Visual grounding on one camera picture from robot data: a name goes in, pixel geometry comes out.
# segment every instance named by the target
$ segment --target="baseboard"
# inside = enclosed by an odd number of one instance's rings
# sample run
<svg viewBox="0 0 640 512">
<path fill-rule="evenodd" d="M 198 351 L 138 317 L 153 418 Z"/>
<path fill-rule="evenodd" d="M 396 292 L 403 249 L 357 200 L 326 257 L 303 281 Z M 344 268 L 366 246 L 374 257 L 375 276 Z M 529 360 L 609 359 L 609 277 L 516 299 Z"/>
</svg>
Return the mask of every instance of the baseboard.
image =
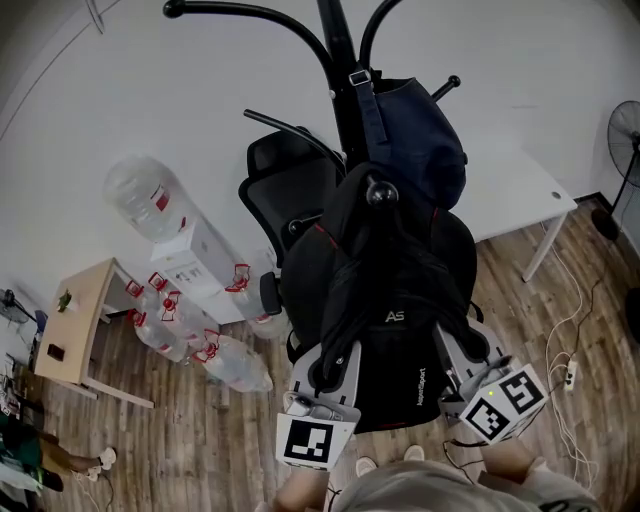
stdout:
<svg viewBox="0 0 640 512">
<path fill-rule="evenodd" d="M 611 203 L 607 201 L 607 199 L 602 195 L 602 192 L 596 192 L 595 194 L 588 194 L 586 196 L 576 197 L 573 200 L 576 203 L 583 203 L 584 201 L 589 201 L 590 199 L 597 199 L 598 202 L 602 205 L 602 207 L 608 211 L 609 213 L 613 212 L 613 207 Z"/>
</svg>

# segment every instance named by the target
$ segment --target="sneaker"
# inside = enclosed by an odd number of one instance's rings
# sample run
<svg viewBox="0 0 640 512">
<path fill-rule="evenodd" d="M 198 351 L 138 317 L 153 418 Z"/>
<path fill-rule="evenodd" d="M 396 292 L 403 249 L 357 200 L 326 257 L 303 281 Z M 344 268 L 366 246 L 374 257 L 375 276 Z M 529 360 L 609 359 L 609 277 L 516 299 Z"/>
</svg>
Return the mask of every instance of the sneaker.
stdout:
<svg viewBox="0 0 640 512">
<path fill-rule="evenodd" d="M 356 462 L 356 475 L 361 477 L 377 469 L 378 465 L 369 457 L 360 457 Z"/>
<path fill-rule="evenodd" d="M 111 466 L 113 466 L 113 464 L 116 462 L 116 451 L 113 448 L 109 447 L 100 454 L 99 458 L 102 469 L 104 469 L 105 471 L 109 471 L 111 469 Z"/>
<path fill-rule="evenodd" d="M 95 468 L 89 468 L 89 471 L 87 471 L 85 476 L 90 482 L 97 482 L 101 472 L 102 468 L 100 466 L 96 466 Z"/>
<path fill-rule="evenodd" d="M 418 460 L 424 462 L 424 450 L 422 446 L 418 446 L 417 444 L 409 446 L 407 451 L 404 452 L 402 460 Z"/>
</svg>

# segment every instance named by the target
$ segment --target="white wall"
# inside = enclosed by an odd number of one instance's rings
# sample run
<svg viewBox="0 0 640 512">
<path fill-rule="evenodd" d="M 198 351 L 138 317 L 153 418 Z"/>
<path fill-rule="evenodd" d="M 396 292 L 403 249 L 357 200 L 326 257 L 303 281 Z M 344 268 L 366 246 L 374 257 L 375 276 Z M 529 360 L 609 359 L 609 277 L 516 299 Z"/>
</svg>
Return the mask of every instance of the white wall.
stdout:
<svg viewBox="0 0 640 512">
<path fill-rule="evenodd" d="M 321 35 L 315 1 L 258 3 Z M 344 2 L 354 40 L 377 3 Z M 295 35 L 246 18 L 167 20 L 162 4 L 122 0 L 104 16 L 105 35 L 85 30 L 0 142 L 0 265 L 47 301 L 60 278 L 108 256 L 146 273 L 150 244 L 101 198 L 108 169 L 127 153 L 171 167 L 247 256 L 268 241 L 237 188 L 247 145 L 270 130 L 243 118 L 243 109 L 337 144 L 323 73 Z M 86 22 L 79 12 L 51 37 L 0 113 L 0 130 Z M 610 196 L 617 173 L 603 123 L 616 104 L 637 97 L 639 48 L 640 27 L 614 1 L 405 0 L 382 25 L 373 65 L 385 76 L 416 75 L 430 90 L 459 74 L 462 87 L 442 107 L 463 144 L 521 144 L 573 196 Z"/>
</svg>

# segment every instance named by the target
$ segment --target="wooden floor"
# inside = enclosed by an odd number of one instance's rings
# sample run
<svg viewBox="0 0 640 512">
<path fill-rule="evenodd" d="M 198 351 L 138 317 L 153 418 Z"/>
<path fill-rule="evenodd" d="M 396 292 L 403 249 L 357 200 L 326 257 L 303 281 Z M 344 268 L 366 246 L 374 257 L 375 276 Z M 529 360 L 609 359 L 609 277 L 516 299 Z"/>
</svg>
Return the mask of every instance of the wooden floor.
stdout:
<svg viewBox="0 0 640 512">
<path fill-rule="evenodd" d="M 605 510 L 617 511 L 640 481 L 640 351 L 623 320 L 624 297 L 640 284 L 640 266 L 624 243 L 622 249 L 608 246 L 595 232 L 589 219 L 593 207 L 582 204 L 557 239 L 584 305 L 551 343 L 553 354 L 572 350 L 576 325 L 589 309 L 590 289 L 606 260 L 606 277 L 596 288 L 593 313 L 582 328 L 576 389 L 556 394 L 581 449 L 600 466 L 593 492 Z M 575 310 L 578 297 L 552 253 L 531 282 L 522 282 L 520 275 L 541 239 L 542 230 L 535 226 L 479 244 L 474 299 L 508 351 L 532 362 L 542 376 L 549 331 Z M 290 371 L 286 351 L 282 343 L 254 340 L 242 324 L 232 330 L 264 355 L 275 382 L 271 394 L 231 392 L 225 397 L 207 382 L 202 368 L 176 366 L 148 351 L 121 320 L 101 327 L 104 350 L 95 355 L 100 360 L 99 378 L 154 400 L 155 410 L 106 395 L 95 402 L 55 384 L 45 386 L 46 427 L 60 437 L 63 447 L 91 455 L 107 445 L 117 449 L 118 463 L 110 473 L 112 511 L 252 512 L 286 478 L 288 470 L 273 455 L 275 417 Z M 424 447 L 428 458 L 444 461 L 442 442 L 451 437 L 472 439 L 460 426 L 448 431 L 441 419 L 359 435 L 345 451 L 332 484 L 339 489 L 353 478 L 358 456 L 384 464 L 401 458 L 415 443 Z M 573 461 L 560 441 L 550 406 L 523 439 L 552 468 L 573 475 Z M 479 458 L 475 450 L 454 448 L 451 453 L 459 463 Z M 477 474 L 481 466 L 470 466 L 469 473 Z M 578 478 L 584 482 L 586 473 L 580 471 Z M 84 485 L 104 511 L 109 484 L 101 479 L 96 484 L 85 480 Z M 65 486 L 62 494 L 44 493 L 46 510 L 92 509 L 77 482 L 67 479 Z"/>
</svg>

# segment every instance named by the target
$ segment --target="person's arm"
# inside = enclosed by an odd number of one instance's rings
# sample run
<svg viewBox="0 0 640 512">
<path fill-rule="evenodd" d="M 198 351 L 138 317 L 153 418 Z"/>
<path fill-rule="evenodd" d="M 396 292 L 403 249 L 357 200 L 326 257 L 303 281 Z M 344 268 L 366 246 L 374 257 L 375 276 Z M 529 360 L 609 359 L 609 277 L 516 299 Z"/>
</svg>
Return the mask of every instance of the person's arm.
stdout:
<svg viewBox="0 0 640 512">
<path fill-rule="evenodd" d="M 322 510 L 329 485 L 329 472 L 294 468 L 276 493 L 273 512 Z"/>
<path fill-rule="evenodd" d="M 519 439 L 480 448 L 487 473 L 521 484 L 536 456 Z"/>
</svg>

